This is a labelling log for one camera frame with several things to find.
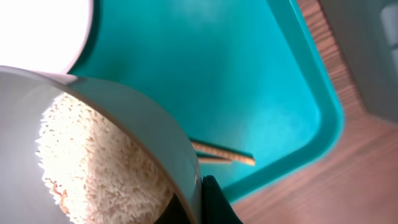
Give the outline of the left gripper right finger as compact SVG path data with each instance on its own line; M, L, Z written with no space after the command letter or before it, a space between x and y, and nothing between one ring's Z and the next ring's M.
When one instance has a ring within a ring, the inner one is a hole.
M203 224L243 224L233 211L214 176L205 176L201 189Z

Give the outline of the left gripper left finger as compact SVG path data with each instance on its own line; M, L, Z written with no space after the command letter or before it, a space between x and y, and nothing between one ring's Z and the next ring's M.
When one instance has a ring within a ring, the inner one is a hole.
M190 224L190 220L175 194L154 224Z

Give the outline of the cooked white rice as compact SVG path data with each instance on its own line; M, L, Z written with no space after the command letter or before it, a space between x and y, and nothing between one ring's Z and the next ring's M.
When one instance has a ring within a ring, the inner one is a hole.
M72 223L154 223L174 192L140 146L68 93L43 112L42 181Z

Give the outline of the grey bowl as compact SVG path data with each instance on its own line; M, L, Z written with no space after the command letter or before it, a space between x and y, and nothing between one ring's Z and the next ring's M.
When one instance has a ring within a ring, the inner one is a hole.
M1 67L1 222L66 223L36 155L43 112L62 93L90 105L131 138L172 184L191 223L201 222L201 174L190 140L161 106L120 83Z

